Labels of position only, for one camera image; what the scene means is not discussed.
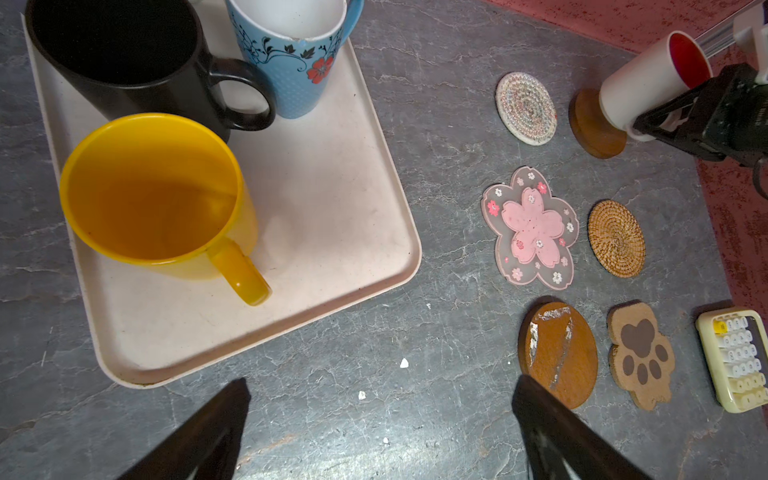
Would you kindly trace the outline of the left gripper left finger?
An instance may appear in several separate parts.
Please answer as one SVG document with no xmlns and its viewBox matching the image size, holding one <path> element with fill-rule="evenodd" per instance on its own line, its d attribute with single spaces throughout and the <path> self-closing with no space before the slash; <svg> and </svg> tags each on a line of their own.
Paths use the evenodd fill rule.
<svg viewBox="0 0 768 480">
<path fill-rule="evenodd" d="M 239 458 L 251 395 L 231 381 L 122 479 L 231 479 Z"/>
</svg>

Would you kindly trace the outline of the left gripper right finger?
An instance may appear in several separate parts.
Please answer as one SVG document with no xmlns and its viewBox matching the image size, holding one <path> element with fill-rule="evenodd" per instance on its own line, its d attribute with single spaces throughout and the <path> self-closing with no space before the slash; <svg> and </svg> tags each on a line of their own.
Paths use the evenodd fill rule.
<svg viewBox="0 0 768 480">
<path fill-rule="evenodd" d="M 523 374 L 512 397 L 533 479 L 646 479 L 648 475 Z"/>
</svg>

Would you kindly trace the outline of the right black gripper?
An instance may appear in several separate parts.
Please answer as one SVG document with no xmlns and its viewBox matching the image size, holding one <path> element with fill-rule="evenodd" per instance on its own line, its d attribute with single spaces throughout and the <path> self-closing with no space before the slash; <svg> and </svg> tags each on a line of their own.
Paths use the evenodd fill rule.
<svg viewBox="0 0 768 480">
<path fill-rule="evenodd" d="M 703 89 L 693 89 L 640 115 L 632 132 L 717 162 L 744 167 L 767 164 L 767 86 L 746 63 L 725 67 Z"/>
</svg>

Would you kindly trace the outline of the dark brown round coaster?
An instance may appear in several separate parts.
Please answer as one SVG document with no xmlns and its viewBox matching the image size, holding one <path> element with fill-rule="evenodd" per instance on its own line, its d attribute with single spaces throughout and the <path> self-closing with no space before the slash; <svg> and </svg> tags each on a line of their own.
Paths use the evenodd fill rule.
<svg viewBox="0 0 768 480">
<path fill-rule="evenodd" d="M 575 94 L 569 104 L 569 123 L 578 143 L 595 158 L 615 157 L 626 147 L 627 133 L 605 118 L 596 89 L 582 89 Z"/>
</svg>

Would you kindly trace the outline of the white mug red inside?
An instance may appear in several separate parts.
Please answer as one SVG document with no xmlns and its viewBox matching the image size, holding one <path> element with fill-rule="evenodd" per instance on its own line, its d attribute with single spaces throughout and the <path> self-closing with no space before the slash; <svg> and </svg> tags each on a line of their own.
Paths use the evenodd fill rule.
<svg viewBox="0 0 768 480">
<path fill-rule="evenodd" d="M 709 60 L 696 41 L 674 31 L 608 77 L 600 87 L 599 104 L 613 127 L 637 141 L 652 141 L 653 136 L 634 128 L 635 120 L 712 75 Z"/>
</svg>

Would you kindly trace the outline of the brown wooden round coaster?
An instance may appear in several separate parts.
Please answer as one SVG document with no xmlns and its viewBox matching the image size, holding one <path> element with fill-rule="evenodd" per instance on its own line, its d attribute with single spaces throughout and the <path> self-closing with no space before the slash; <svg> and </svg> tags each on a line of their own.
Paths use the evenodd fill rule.
<svg viewBox="0 0 768 480">
<path fill-rule="evenodd" d="M 560 301 L 539 303 L 526 315 L 518 339 L 521 370 L 575 409 L 597 381 L 594 335 L 582 314 Z"/>
</svg>

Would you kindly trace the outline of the tan woven round coaster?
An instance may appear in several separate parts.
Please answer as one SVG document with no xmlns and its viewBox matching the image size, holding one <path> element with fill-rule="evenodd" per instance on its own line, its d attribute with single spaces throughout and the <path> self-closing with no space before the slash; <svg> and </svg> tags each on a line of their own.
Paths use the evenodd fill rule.
<svg viewBox="0 0 768 480">
<path fill-rule="evenodd" d="M 637 219 L 624 205 L 614 200 L 596 203 L 588 219 L 588 238 L 597 260 L 612 275 L 632 278 L 642 271 L 645 239 Z"/>
</svg>

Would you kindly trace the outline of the brown paw coaster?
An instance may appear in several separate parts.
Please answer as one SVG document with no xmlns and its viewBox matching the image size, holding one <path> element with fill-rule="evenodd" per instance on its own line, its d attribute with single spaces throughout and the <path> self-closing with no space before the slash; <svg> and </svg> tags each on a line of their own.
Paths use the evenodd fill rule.
<svg viewBox="0 0 768 480">
<path fill-rule="evenodd" d="M 643 410 L 669 402 L 675 354 L 651 307 L 640 301 L 617 305 L 608 313 L 607 328 L 612 342 L 609 365 L 616 384 Z"/>
</svg>

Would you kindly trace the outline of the white woven round coaster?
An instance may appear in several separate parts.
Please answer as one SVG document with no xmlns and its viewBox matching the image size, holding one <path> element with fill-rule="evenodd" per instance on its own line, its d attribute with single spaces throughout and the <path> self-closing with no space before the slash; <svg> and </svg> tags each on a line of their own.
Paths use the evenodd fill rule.
<svg viewBox="0 0 768 480">
<path fill-rule="evenodd" d="M 554 137 L 554 103 L 544 85 L 532 75 L 505 74 L 496 86 L 495 102 L 502 123 L 520 141 L 541 146 Z"/>
</svg>

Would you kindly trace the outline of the pink flower coaster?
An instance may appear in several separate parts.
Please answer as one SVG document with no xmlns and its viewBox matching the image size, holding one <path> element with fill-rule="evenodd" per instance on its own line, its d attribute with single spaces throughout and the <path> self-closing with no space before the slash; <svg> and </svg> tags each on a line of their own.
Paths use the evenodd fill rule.
<svg viewBox="0 0 768 480">
<path fill-rule="evenodd" d="M 539 280 L 556 291 L 573 283 L 570 248 L 578 240 L 578 216 L 552 194 L 541 172 L 518 168 L 509 182 L 484 191 L 481 210 L 496 235 L 497 267 L 510 283 L 523 286 Z"/>
</svg>

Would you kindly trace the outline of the yellow mug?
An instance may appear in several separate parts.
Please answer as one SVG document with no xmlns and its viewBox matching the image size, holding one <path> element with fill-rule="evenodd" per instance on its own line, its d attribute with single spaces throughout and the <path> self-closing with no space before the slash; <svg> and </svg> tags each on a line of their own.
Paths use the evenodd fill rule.
<svg viewBox="0 0 768 480">
<path fill-rule="evenodd" d="M 258 220 L 241 167 L 212 130 L 147 113 L 111 121 L 69 155 L 59 194 L 93 250 L 161 274 L 223 277 L 248 305 L 271 287 L 250 258 Z"/>
</svg>

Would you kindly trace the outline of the beige serving tray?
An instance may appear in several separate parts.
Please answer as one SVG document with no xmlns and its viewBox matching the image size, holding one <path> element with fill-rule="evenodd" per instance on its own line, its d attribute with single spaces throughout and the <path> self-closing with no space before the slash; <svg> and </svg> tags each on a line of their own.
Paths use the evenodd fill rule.
<svg viewBox="0 0 768 480">
<path fill-rule="evenodd" d="M 226 3 L 191 4 L 211 54 L 251 64 Z M 106 118 L 46 60 L 25 11 L 23 20 L 59 187 L 74 149 L 119 118 Z M 233 110 L 267 107 L 243 83 L 218 86 Z M 276 113 L 268 128 L 232 130 L 223 141 L 257 215 L 250 258 L 272 290 L 259 305 L 246 304 L 223 277 L 186 280 L 106 257 L 66 219 L 96 357 L 118 384 L 172 382 L 402 285 L 419 268 L 414 220 L 348 39 L 313 110 L 296 119 Z"/>
</svg>

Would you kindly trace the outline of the light blue floral mug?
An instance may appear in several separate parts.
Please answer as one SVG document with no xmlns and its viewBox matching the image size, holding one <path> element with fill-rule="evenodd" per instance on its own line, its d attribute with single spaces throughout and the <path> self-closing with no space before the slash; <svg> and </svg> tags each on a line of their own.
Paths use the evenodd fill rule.
<svg viewBox="0 0 768 480">
<path fill-rule="evenodd" d="M 277 114 L 296 119 L 319 102 L 364 1 L 232 0 L 226 7 L 243 58 L 273 85 Z"/>
</svg>

